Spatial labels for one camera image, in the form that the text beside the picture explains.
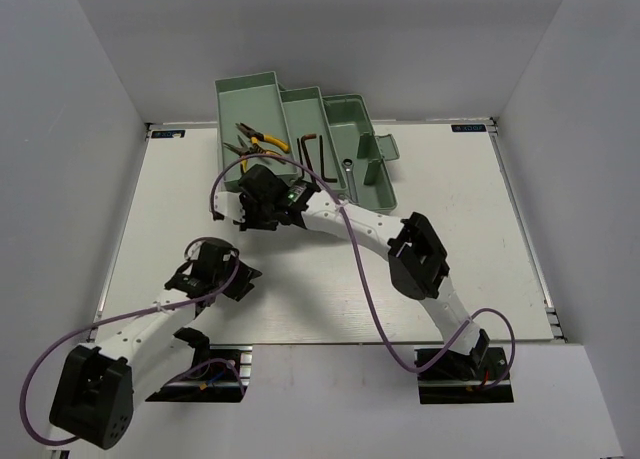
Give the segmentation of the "yellow black pliers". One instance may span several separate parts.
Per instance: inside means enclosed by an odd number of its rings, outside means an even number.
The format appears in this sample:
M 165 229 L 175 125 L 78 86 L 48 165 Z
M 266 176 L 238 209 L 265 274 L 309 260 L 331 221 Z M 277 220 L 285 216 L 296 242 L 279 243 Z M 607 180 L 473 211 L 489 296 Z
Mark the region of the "yellow black pliers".
M 234 154 L 236 154 L 238 157 L 241 158 L 240 170 L 241 170 L 242 174 L 245 174 L 247 172 L 247 170 L 248 170 L 248 159 L 247 159 L 247 157 L 249 155 L 252 155 L 252 154 L 263 154 L 263 155 L 268 155 L 268 156 L 272 156 L 272 157 L 280 157 L 281 156 L 280 153 L 264 149 L 261 146 L 257 146 L 257 145 L 234 146 L 234 145 L 232 145 L 232 144 L 230 144 L 228 142 L 224 142 L 223 146 L 226 149 L 230 150 L 231 152 L 233 152 Z
M 245 123 L 236 123 L 235 126 L 239 132 L 241 132 L 244 136 L 250 139 L 252 144 L 258 144 L 259 142 L 263 142 L 263 143 L 276 146 L 284 153 L 290 152 L 289 144 L 282 141 L 279 138 L 256 131 L 255 129 L 246 125 Z

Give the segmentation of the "dark hex key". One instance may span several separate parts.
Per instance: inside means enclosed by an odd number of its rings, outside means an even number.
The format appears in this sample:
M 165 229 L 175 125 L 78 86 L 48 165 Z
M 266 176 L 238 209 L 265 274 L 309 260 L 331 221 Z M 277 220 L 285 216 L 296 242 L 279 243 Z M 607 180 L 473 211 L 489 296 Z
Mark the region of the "dark hex key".
M 303 139 L 304 139 L 305 144 L 306 144 L 306 148 L 307 148 L 307 151 L 308 151 L 308 154 L 309 154 L 309 156 L 310 156 L 309 149 L 308 149 L 308 147 L 307 147 L 307 142 L 308 142 L 308 141 L 312 141 L 312 140 L 317 139 L 317 138 L 318 138 L 318 136 L 317 136 L 316 134 L 305 134 L 305 135 L 303 135 L 301 138 L 303 138 Z M 314 168 L 313 168 L 313 170 L 310 170 L 310 171 L 312 172 L 312 174 L 311 174 L 311 179 L 312 179 L 312 181 L 313 181 L 313 182 L 316 182 L 316 178 L 315 178 L 315 176 L 314 176 L 314 174 L 315 174 L 315 170 L 314 170 Z
M 318 136 L 318 155 L 319 155 L 319 162 L 320 162 L 320 177 L 321 177 L 321 179 L 324 182 L 326 182 L 327 184 L 336 184 L 336 183 L 338 183 L 338 178 L 329 177 L 329 176 L 326 175 L 325 155 L 324 155 L 324 140 L 323 140 L 323 136 L 322 135 Z
M 313 170 L 312 163 L 311 163 L 311 160 L 310 160 L 310 156 L 308 154 L 304 139 L 303 138 L 297 138 L 296 139 L 296 143 L 297 143 L 297 146 L 298 146 L 298 151 L 299 151 L 299 155 L 300 155 L 300 158 L 302 160 L 302 163 L 309 170 Z

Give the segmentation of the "green toolbox with clear lid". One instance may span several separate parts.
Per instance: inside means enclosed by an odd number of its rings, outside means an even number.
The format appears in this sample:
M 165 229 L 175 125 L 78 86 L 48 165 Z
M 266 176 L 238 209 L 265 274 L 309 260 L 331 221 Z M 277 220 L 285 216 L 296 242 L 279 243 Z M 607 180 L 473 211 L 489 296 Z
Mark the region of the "green toolbox with clear lid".
M 235 124 L 245 123 L 290 146 L 288 156 L 302 163 L 297 138 L 322 135 L 326 175 L 338 178 L 329 184 L 341 198 L 350 198 L 342 161 L 350 158 L 358 205 L 389 213 L 397 199 L 387 169 L 400 157 L 391 134 L 378 135 L 359 94 L 324 96 L 317 86 L 286 89 L 274 72 L 219 79 L 215 82 L 218 109 L 218 166 L 224 169 L 239 157 L 223 146 L 240 146 L 250 139 Z M 320 176 L 318 138 L 307 142 L 315 173 Z

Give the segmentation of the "large silver ratchet wrench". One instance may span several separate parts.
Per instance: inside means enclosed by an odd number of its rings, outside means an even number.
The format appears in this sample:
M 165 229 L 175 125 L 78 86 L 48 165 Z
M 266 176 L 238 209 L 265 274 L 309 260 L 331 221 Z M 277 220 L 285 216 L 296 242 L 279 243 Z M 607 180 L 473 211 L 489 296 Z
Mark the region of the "large silver ratchet wrench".
M 356 181 L 354 175 L 354 164 L 350 158 L 345 158 L 342 161 L 342 167 L 344 170 L 350 201 L 354 204 L 358 203 L 358 194 L 356 189 Z

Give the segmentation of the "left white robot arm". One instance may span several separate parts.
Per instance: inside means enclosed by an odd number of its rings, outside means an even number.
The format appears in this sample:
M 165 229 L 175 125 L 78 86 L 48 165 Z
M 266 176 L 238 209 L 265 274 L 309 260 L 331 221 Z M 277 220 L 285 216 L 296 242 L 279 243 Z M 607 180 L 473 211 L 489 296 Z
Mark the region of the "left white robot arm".
M 209 337 L 191 324 L 218 296 L 243 299 L 261 275 L 230 244 L 203 243 L 164 284 L 149 313 L 68 354 L 51 424 L 108 450 L 124 436 L 135 408 L 166 385 L 236 374 L 227 360 L 212 357 Z

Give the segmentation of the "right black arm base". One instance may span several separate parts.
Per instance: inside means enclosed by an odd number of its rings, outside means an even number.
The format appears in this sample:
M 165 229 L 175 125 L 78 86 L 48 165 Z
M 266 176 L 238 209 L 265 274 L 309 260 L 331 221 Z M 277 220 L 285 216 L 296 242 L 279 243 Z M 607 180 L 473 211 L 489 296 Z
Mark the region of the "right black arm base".
M 457 381 L 459 383 L 478 382 L 488 385 L 499 379 L 507 366 L 505 350 L 490 347 L 481 364 L 473 369 L 464 361 L 456 362 L 454 354 L 447 352 L 431 368 L 418 375 L 421 381 Z

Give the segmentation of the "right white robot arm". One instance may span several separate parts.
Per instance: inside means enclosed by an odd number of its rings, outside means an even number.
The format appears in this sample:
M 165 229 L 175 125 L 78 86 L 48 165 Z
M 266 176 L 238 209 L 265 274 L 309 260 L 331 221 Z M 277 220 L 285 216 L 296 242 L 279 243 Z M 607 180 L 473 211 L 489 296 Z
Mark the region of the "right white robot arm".
M 428 313 L 442 339 L 451 344 L 444 358 L 459 375 L 472 378 L 486 368 L 488 336 L 461 302 L 450 277 L 447 251 L 424 215 L 414 212 L 405 219 L 382 215 L 341 201 L 316 181 L 287 184 L 259 164 L 250 167 L 238 185 L 243 227 L 297 226 L 355 240 L 386 260 L 396 291 Z

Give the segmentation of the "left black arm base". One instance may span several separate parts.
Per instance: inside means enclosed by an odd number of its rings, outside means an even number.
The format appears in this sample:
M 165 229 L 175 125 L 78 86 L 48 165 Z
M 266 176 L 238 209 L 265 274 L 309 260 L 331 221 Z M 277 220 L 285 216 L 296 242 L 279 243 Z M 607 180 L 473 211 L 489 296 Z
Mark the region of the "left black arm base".
M 248 390 L 252 365 L 252 346 L 210 347 L 208 358 L 228 361 Z M 244 397 L 230 366 L 209 364 L 186 378 L 164 386 L 147 398 L 148 403 L 240 403 Z

